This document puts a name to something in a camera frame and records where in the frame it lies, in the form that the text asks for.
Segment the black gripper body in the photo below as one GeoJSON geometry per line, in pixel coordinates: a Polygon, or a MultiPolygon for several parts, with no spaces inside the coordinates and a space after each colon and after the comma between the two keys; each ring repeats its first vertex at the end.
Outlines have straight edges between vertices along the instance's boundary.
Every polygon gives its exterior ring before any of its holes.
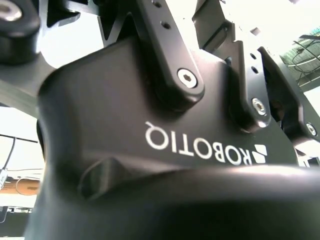
{"type": "Polygon", "coordinates": [[[45,173],[27,240],[317,240],[320,170],[272,121],[231,117],[228,67],[197,54],[203,99],[162,104],[131,38],[54,71],[38,94],[45,173]]]}

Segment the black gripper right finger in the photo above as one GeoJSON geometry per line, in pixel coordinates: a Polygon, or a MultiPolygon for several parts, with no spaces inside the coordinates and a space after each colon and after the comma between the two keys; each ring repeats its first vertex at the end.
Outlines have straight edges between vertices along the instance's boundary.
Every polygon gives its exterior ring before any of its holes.
{"type": "Polygon", "coordinates": [[[320,118],[280,58],[241,31],[219,0],[200,0],[192,20],[200,49],[229,68],[231,107],[241,128],[255,132],[279,119],[295,148],[318,148],[320,118]]]}

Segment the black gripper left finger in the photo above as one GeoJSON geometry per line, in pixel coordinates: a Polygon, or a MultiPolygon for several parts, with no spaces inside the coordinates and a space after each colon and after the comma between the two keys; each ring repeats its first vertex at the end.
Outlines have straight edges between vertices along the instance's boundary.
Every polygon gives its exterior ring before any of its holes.
{"type": "Polygon", "coordinates": [[[142,89],[164,103],[198,103],[199,68],[164,0],[3,0],[2,103],[118,103],[142,89]],[[87,13],[103,48],[62,67],[45,59],[45,37],[87,13]]]}

